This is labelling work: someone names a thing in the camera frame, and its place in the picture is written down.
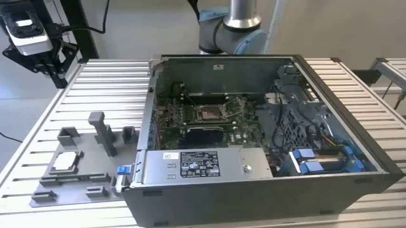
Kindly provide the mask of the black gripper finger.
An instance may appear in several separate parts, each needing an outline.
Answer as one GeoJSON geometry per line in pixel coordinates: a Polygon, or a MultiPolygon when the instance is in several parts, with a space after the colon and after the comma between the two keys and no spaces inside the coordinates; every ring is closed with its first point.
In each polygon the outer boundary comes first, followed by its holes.
{"type": "Polygon", "coordinates": [[[59,69],[59,81],[61,81],[59,87],[67,86],[67,80],[66,80],[65,76],[66,76],[69,68],[74,62],[78,52],[79,52],[78,44],[62,41],[62,54],[65,56],[65,61],[62,61],[61,66],[58,68],[59,69]]]}
{"type": "MultiPolygon", "coordinates": [[[[14,62],[18,63],[18,64],[19,64],[18,61],[20,60],[19,54],[20,54],[20,52],[19,52],[19,50],[18,50],[18,48],[16,48],[15,45],[10,45],[8,48],[3,50],[3,55],[4,55],[11,61],[14,61],[14,62]]],[[[54,73],[50,73],[50,72],[46,71],[46,72],[42,73],[42,74],[44,74],[46,76],[48,76],[48,77],[51,78],[54,84],[55,84],[55,87],[57,87],[57,88],[61,88],[61,87],[59,87],[59,85],[61,85],[59,73],[55,73],[55,72],[54,72],[54,73]]]]}

